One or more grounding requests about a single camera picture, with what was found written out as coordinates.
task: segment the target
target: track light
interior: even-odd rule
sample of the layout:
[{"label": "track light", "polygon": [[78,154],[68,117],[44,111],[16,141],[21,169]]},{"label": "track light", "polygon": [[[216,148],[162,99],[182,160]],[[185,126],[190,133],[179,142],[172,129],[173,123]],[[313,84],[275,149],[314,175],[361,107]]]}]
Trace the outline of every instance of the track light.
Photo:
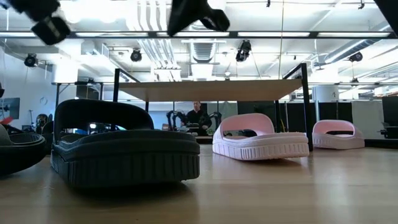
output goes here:
[{"label": "track light", "polygon": [[350,62],[360,62],[363,59],[363,55],[361,52],[353,54],[351,57],[348,58]]},{"label": "track light", "polygon": [[140,49],[134,49],[134,50],[132,50],[130,59],[131,59],[133,62],[140,62],[140,61],[142,60],[142,55],[141,55]]},{"label": "track light", "polygon": [[249,57],[250,51],[251,51],[250,41],[244,40],[238,49],[238,53],[236,54],[236,61],[244,62]]},{"label": "track light", "polygon": [[36,54],[28,54],[25,58],[24,64],[26,67],[35,68],[38,65]]}]

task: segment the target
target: ceiling light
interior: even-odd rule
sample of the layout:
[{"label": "ceiling light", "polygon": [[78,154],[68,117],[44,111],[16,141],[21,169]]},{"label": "ceiling light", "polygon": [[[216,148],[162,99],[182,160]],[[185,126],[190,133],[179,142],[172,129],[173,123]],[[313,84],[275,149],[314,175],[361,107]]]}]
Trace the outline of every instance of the ceiling light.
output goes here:
[{"label": "ceiling light", "polygon": [[390,32],[320,32],[318,37],[388,37]]},{"label": "ceiling light", "polygon": [[110,0],[102,0],[101,2],[97,2],[97,0],[95,0],[95,1],[92,0],[91,5],[93,5],[93,4],[100,5],[99,19],[101,20],[101,22],[109,24],[109,23],[116,21],[116,18],[117,18],[116,9],[113,7],[114,3],[112,3]]},{"label": "ceiling light", "polygon": [[32,32],[0,32],[1,38],[8,37],[36,37]]},{"label": "ceiling light", "polygon": [[80,1],[61,1],[61,10],[63,11],[65,19],[72,24],[81,21],[83,18],[81,9],[83,8],[84,5]]},{"label": "ceiling light", "polygon": [[238,37],[308,37],[309,32],[238,32]]},{"label": "ceiling light", "polygon": [[[158,32],[158,37],[168,37],[166,32]],[[174,37],[227,37],[229,32],[179,32]]]},{"label": "ceiling light", "polygon": [[226,40],[181,40],[183,44],[226,44]]},{"label": "ceiling light", "polygon": [[147,32],[76,32],[78,37],[103,37],[103,38],[115,38],[115,37],[147,37]]}]

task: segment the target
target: exposed pipe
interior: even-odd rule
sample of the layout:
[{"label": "exposed pipe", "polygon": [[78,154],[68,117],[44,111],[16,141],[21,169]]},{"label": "exposed pipe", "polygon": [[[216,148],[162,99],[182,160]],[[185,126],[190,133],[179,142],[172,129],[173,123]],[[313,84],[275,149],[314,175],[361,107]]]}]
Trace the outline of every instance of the exposed pipe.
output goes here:
[{"label": "exposed pipe", "polygon": [[[382,23],[380,23],[379,25],[377,25],[376,27],[374,27],[373,30],[375,31],[387,31],[390,29],[390,25],[388,24],[387,21],[384,21]],[[347,44],[343,45],[342,47],[340,47],[339,49],[335,50],[332,53],[329,53],[326,57],[325,57],[325,63],[329,64],[329,63],[335,63],[338,62],[340,60],[343,60],[346,57],[349,57],[353,54],[355,54],[356,52],[359,52],[360,50],[365,49],[366,47],[369,47],[377,42],[379,42],[381,39],[369,39],[369,40],[352,40],[350,42],[348,42]]]},{"label": "exposed pipe", "polygon": [[[146,0],[141,0],[140,9],[141,9],[141,14],[140,14],[139,21],[140,21],[142,30],[149,30],[149,26],[147,23],[147,2],[146,2]],[[162,65],[162,67],[165,68],[166,63],[163,61],[162,56],[160,55],[160,51],[159,51],[159,48],[155,44],[155,40],[150,39],[147,42],[147,47],[150,48],[150,51],[154,53],[156,60],[158,60],[160,62],[160,64]]]},{"label": "exposed pipe", "polygon": [[[130,30],[141,30],[138,20],[138,0],[130,0],[130,1],[132,2],[131,4],[132,17],[126,19],[126,25]],[[162,65],[160,64],[159,61],[155,59],[153,52],[151,52],[150,49],[147,47],[148,46],[147,40],[137,40],[137,41],[138,44],[141,46],[141,48],[144,49],[144,52],[148,55],[152,63],[155,63],[155,66],[160,68]]]},{"label": "exposed pipe", "polygon": [[[150,0],[150,26],[154,31],[159,31],[159,27],[157,25],[157,16],[156,16],[156,0]],[[160,56],[163,58],[163,61],[167,61],[167,66],[168,67],[173,67],[170,55],[167,52],[166,46],[165,46],[165,41],[164,40],[156,40],[156,42],[159,44],[160,48],[163,50],[160,53]]]},{"label": "exposed pipe", "polygon": [[[167,30],[167,16],[166,16],[166,0],[159,0],[159,22],[162,30]],[[165,46],[170,55],[170,59],[175,68],[178,68],[177,61],[174,57],[173,46],[170,39],[165,40]]]}]

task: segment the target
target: person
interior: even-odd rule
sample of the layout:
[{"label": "person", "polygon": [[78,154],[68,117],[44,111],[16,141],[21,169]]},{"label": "person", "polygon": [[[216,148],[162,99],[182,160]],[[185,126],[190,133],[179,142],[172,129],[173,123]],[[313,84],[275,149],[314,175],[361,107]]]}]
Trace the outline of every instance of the person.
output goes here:
[{"label": "person", "polygon": [[193,110],[189,111],[187,113],[187,119],[190,123],[196,123],[199,124],[200,127],[199,129],[193,129],[193,132],[197,132],[199,136],[207,136],[207,129],[211,126],[211,120],[207,119],[209,115],[200,109],[200,102],[195,101],[193,102]]}]

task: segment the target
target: table surface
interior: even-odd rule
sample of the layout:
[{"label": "table surface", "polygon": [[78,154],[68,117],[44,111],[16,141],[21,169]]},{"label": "table surface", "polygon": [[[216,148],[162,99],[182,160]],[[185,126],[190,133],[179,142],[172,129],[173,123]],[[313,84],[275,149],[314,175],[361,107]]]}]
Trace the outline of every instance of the table surface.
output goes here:
[{"label": "table surface", "polygon": [[272,101],[301,86],[295,79],[120,83],[119,89],[144,101]]},{"label": "table surface", "polygon": [[48,157],[0,179],[1,224],[387,224],[397,211],[398,151],[388,149],[241,162],[202,146],[198,179],[112,191],[69,189]]}]

